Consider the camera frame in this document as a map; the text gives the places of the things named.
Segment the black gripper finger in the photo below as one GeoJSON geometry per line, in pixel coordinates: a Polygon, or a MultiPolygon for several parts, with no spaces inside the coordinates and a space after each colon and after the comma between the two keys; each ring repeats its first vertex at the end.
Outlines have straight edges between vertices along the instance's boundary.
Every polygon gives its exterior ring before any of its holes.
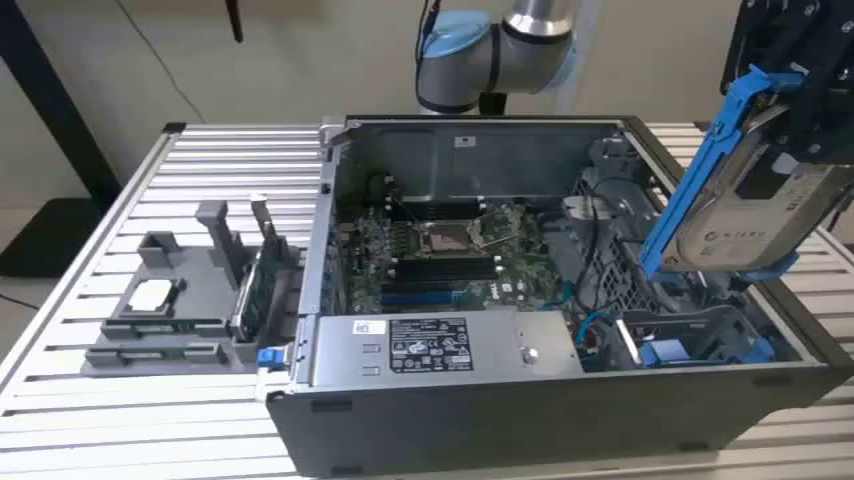
{"type": "Polygon", "coordinates": [[[744,199],[769,199],[801,165],[852,165],[852,80],[837,78],[847,61],[821,62],[808,69],[787,97],[788,110],[769,130],[768,147],[741,180],[744,199]]]}
{"type": "Polygon", "coordinates": [[[748,70],[753,63],[753,41],[748,30],[732,34],[727,51],[723,73],[719,83],[719,92],[724,95],[728,92],[732,82],[748,70]]]}

